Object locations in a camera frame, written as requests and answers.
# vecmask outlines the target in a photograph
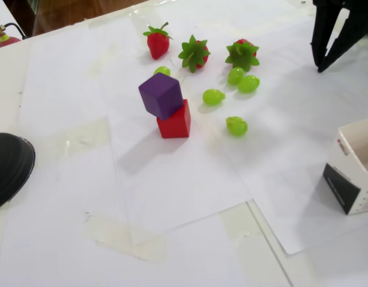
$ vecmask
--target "white box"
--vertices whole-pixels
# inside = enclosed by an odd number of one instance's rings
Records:
[[[368,119],[339,128],[323,176],[346,214],[368,211]]]

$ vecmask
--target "toy grape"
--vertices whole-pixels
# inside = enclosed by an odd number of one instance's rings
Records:
[[[231,69],[227,76],[227,82],[233,86],[238,85],[238,83],[243,79],[244,73],[244,69],[240,67]]]
[[[260,85],[260,79],[256,76],[249,75],[243,78],[238,84],[238,90],[241,93],[251,93],[255,91]]]
[[[248,130],[248,124],[240,117],[226,118],[226,126],[234,136],[243,136]]]
[[[169,68],[167,68],[166,66],[161,66],[161,67],[158,67],[153,75],[157,74],[157,73],[161,73],[161,74],[165,74],[167,76],[170,76],[171,75],[171,70]]]
[[[218,105],[223,99],[225,99],[225,94],[220,90],[211,88],[204,92],[202,99],[204,103],[214,106]]]

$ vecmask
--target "wooden floor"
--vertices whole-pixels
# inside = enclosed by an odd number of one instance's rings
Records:
[[[84,19],[117,11],[145,0],[39,0],[34,33],[39,35]]]

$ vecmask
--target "strawberry leaves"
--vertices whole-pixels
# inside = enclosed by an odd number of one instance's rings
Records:
[[[148,28],[149,28],[149,30],[150,31],[148,31],[148,32],[144,32],[144,33],[142,33],[144,36],[149,36],[149,35],[151,35],[151,34],[153,34],[153,33],[159,33],[159,34],[162,34],[162,35],[164,35],[165,37],[168,37],[169,39],[172,39],[172,37],[170,37],[169,35],[168,35],[168,33],[167,33],[167,31],[164,31],[163,29],[164,29],[164,27],[166,26],[166,25],[168,25],[169,23],[168,22],[166,22],[164,25],[162,25],[162,27],[160,28],[160,29],[156,29],[156,28],[153,28],[152,26],[148,26]]]
[[[258,66],[260,64],[258,59],[254,57],[254,53],[259,49],[257,46],[252,46],[248,42],[243,44],[236,42],[226,48],[229,51],[229,56],[225,62],[233,64],[233,68],[240,67],[248,72],[251,66]]]
[[[210,55],[207,50],[206,43],[208,40],[197,41],[192,35],[189,42],[182,44],[183,51],[178,55],[183,60],[183,68],[189,67],[190,72],[196,72],[197,65],[203,66],[205,64],[204,57]]]

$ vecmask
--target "stacked blocks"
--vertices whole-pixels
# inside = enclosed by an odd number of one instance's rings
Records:
[[[157,117],[161,136],[187,138],[190,132],[190,111],[183,100],[180,83],[165,74],[157,73],[139,86],[146,110]]]

